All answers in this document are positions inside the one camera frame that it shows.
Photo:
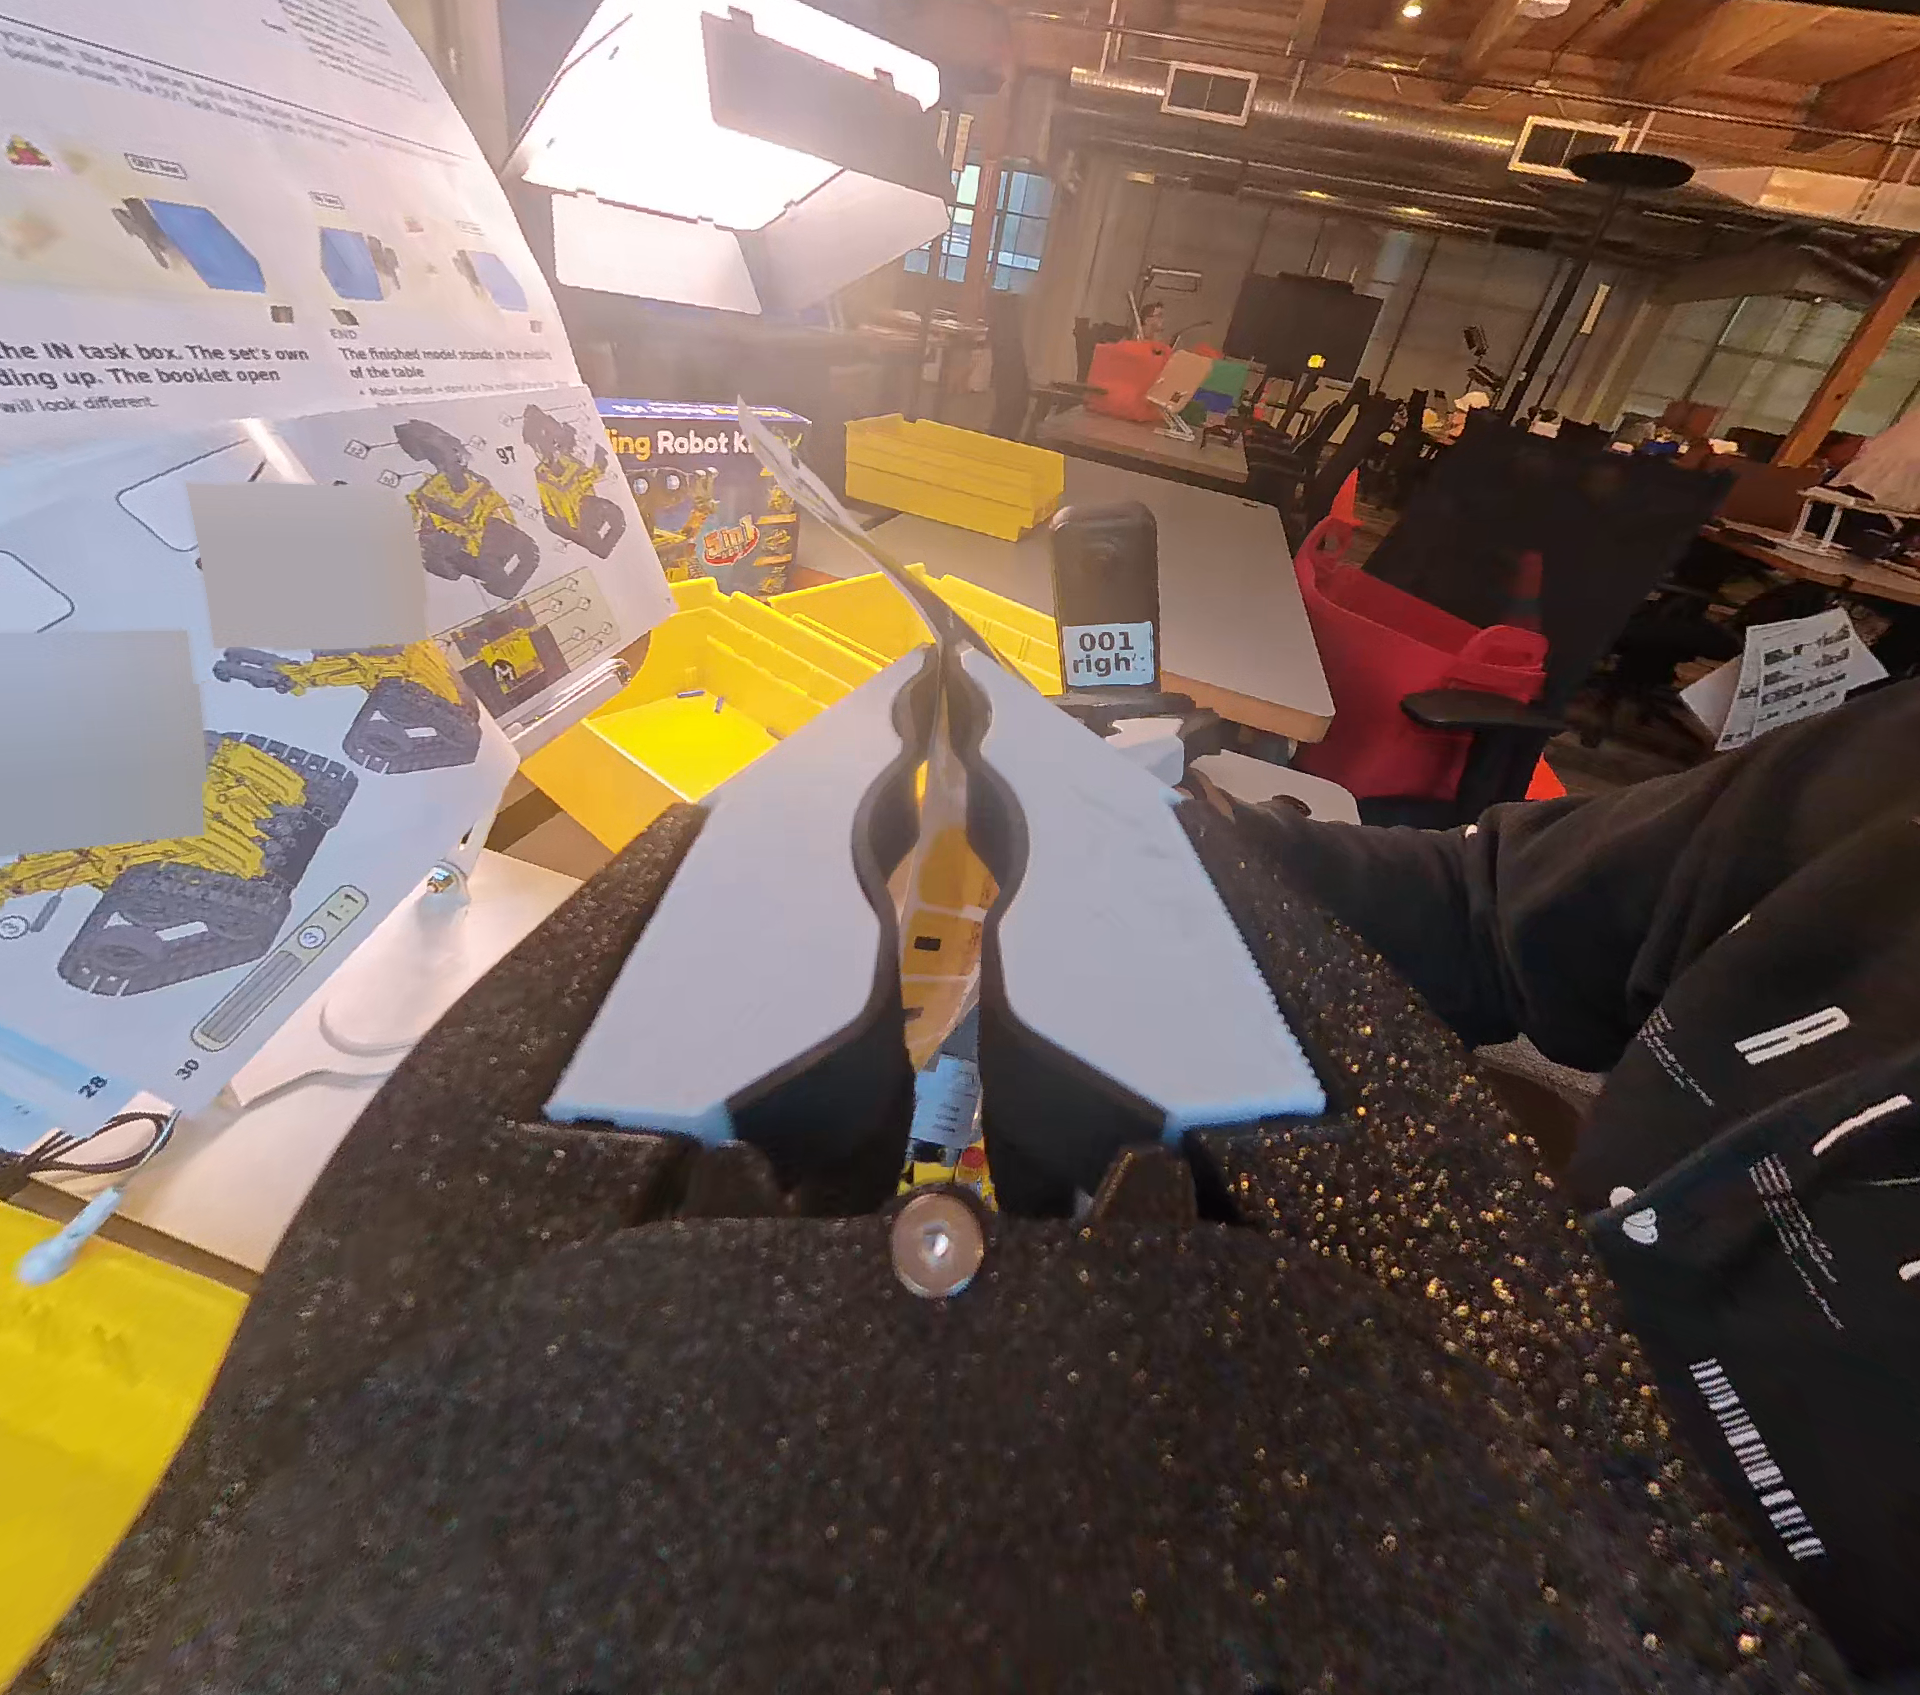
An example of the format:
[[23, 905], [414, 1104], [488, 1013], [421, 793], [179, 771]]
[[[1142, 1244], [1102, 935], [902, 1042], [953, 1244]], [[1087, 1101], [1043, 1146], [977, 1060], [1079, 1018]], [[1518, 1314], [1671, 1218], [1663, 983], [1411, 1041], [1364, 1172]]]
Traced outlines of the person's right forearm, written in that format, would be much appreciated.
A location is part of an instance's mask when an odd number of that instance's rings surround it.
[[1200, 832], [1348, 924], [1467, 1046], [1614, 1067], [1666, 1008], [1745, 1037], [1917, 1030], [1917, 683], [1691, 771], [1449, 832], [1224, 798]]

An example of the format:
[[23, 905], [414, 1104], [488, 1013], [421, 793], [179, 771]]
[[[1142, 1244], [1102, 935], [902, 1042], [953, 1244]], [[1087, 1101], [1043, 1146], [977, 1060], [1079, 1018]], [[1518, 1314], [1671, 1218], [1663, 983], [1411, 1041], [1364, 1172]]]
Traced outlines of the studio light panel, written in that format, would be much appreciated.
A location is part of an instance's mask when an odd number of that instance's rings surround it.
[[598, 0], [508, 171], [563, 288], [799, 315], [946, 236], [942, 101], [824, 0]]

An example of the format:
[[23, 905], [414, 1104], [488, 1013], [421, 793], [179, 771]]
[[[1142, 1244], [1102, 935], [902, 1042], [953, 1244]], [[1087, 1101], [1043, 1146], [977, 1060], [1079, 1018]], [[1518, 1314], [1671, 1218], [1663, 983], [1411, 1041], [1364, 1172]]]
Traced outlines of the black floor lamp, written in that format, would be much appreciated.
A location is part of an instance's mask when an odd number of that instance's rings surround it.
[[1608, 230], [1614, 229], [1614, 219], [1621, 215], [1621, 206], [1640, 195], [1669, 195], [1674, 191], [1685, 191], [1692, 181], [1691, 163], [1648, 154], [1640, 148], [1608, 148], [1581, 154], [1568, 163], [1568, 171], [1581, 185], [1585, 185], [1597, 195], [1597, 219], [1590, 222], [1590, 230], [1581, 243], [1577, 256], [1562, 277], [1559, 292], [1551, 299], [1548, 315], [1541, 315], [1534, 344], [1526, 351], [1526, 361], [1518, 365], [1514, 377], [1507, 385], [1500, 413], [1510, 424], [1526, 414], [1526, 399], [1534, 389], [1553, 351], [1553, 344], [1567, 325], [1567, 315], [1571, 314], [1577, 292], [1582, 288], [1608, 239]]

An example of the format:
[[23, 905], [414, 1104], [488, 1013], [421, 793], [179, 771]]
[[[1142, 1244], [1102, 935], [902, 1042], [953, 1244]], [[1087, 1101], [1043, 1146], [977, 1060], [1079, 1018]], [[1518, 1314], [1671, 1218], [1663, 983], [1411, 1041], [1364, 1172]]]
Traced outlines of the black office chair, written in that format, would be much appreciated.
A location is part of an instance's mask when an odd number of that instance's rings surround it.
[[1548, 640], [1538, 703], [1567, 710], [1718, 516], [1733, 473], [1531, 436], [1449, 448], [1364, 572], [1474, 628]]

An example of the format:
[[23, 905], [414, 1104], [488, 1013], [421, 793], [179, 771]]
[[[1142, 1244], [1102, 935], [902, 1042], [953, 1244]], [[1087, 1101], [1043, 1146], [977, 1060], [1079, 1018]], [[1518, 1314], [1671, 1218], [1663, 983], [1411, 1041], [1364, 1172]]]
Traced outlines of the white sticker sheet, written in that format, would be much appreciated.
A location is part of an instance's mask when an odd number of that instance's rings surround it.
[[736, 420], [754, 458], [795, 506], [872, 562], [931, 631], [931, 706], [920, 719], [924, 727], [924, 782], [920, 836], [906, 864], [901, 898], [901, 963], [906, 980], [960, 994], [979, 972], [984, 911], [966, 904], [973, 876], [969, 869], [971, 846], [962, 834], [966, 779], [950, 730], [950, 657], [971, 649], [977, 638], [921, 576], [914, 576], [891, 550], [861, 528], [844, 499], [833, 498], [828, 483], [799, 462], [744, 399], [736, 400]]

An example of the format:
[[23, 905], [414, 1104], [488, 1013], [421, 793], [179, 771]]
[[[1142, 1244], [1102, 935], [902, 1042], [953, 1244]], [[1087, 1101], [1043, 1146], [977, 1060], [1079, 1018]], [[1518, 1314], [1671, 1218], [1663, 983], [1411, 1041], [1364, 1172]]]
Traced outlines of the grey table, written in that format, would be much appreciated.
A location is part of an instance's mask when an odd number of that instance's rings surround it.
[[1222, 495], [1246, 492], [1246, 454], [1235, 436], [1175, 436], [1167, 425], [1110, 417], [1088, 406], [1062, 406], [1039, 417], [1032, 439], [1064, 458]]

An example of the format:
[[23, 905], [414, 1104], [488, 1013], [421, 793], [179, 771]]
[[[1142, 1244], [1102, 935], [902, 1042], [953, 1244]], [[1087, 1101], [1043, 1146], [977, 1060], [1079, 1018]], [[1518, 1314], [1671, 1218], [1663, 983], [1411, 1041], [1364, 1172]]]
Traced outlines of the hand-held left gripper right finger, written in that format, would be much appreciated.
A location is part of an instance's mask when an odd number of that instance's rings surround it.
[[1331, 1098], [1152, 776], [982, 650], [957, 654], [982, 928], [977, 1061], [1002, 1212], [1079, 1212], [1135, 1149], [1319, 1122]]

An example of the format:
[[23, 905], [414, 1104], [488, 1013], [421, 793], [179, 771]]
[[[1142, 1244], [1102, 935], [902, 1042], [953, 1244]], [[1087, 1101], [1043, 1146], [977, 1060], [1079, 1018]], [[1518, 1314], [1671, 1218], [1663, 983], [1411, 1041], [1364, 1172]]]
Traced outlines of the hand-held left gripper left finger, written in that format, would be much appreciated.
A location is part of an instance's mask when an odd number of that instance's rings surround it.
[[894, 1196], [916, 1085], [891, 879], [939, 683], [939, 650], [912, 650], [703, 802], [552, 1126], [742, 1144], [803, 1208]]

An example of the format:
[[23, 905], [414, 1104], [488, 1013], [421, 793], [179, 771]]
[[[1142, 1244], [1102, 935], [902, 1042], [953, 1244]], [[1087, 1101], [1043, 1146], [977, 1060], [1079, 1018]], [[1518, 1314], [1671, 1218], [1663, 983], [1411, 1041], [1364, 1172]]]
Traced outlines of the person's black hoodie torso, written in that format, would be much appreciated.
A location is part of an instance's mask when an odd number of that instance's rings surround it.
[[1917, 928], [1789, 904], [1702, 938], [1571, 1185], [1759, 1548], [1861, 1684], [1917, 1688]]

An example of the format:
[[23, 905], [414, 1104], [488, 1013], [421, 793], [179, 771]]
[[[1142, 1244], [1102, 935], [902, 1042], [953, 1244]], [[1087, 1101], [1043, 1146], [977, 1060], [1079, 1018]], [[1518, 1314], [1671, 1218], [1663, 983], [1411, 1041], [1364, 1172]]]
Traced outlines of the printed paper sheet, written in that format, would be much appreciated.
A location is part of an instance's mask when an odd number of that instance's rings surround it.
[[1678, 706], [1714, 753], [1745, 749], [1789, 725], [1836, 710], [1848, 694], [1887, 680], [1844, 609], [1748, 625], [1740, 657], [1681, 688]]

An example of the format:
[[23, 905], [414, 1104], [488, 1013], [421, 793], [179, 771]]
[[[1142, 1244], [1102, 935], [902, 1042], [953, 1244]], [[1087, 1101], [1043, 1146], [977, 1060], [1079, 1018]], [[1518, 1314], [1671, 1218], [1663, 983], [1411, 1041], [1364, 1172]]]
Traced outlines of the window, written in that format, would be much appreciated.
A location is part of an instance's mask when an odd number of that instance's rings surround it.
[[950, 225], [902, 256], [907, 277], [966, 287], [982, 277], [992, 295], [1020, 298], [1039, 280], [1053, 217], [1053, 181], [1030, 163], [988, 171], [966, 159], [953, 185]]

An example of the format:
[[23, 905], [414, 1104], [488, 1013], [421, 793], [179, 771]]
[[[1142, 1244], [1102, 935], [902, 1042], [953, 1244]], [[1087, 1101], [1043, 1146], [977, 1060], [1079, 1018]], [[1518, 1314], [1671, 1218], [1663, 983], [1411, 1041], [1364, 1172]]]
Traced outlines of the building instruction booklet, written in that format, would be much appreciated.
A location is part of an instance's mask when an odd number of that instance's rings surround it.
[[669, 612], [591, 392], [2, 457], [2, 1146], [205, 1105]]

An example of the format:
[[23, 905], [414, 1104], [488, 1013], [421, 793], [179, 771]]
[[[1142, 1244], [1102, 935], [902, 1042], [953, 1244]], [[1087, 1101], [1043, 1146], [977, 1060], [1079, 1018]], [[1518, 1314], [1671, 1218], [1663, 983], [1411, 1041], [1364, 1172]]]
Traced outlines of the printed task sheet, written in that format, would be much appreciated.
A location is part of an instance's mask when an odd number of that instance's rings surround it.
[[2, 0], [2, 458], [582, 377], [388, 0]]

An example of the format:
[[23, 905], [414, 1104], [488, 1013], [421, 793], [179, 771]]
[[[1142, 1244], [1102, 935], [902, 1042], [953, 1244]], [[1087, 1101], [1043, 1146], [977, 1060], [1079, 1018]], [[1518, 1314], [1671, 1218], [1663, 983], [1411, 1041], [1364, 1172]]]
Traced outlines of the white booklet stand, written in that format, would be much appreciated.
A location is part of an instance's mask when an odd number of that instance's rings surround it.
[[534, 779], [547, 753], [533, 738], [519, 749], [492, 827], [458, 842], [156, 1156], [109, 1175], [42, 1175], [16, 1199], [65, 1222], [119, 1188], [113, 1240], [204, 1275], [262, 1273], [421, 1037], [608, 857]]

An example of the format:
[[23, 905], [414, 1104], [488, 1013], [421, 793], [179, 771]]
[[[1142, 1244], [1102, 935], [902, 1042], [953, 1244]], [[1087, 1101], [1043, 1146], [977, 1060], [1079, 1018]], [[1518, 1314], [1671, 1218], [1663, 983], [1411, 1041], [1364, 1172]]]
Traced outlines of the black screen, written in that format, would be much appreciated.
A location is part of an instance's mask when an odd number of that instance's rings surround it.
[[1331, 277], [1248, 276], [1222, 340], [1230, 363], [1297, 383], [1319, 373], [1352, 383], [1374, 337], [1382, 299]]

